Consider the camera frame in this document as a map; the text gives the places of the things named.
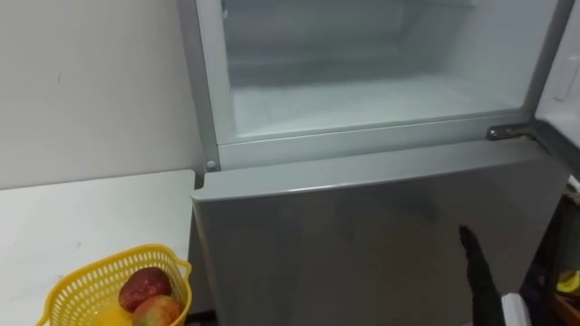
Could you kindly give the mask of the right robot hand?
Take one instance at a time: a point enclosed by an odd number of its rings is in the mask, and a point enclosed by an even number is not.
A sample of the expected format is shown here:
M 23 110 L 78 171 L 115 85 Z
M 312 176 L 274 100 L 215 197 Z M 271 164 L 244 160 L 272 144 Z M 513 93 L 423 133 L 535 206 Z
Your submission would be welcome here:
M 517 293 L 499 293 L 477 236 L 466 225 L 461 225 L 459 239 L 468 263 L 472 325 L 531 326 L 523 298 Z

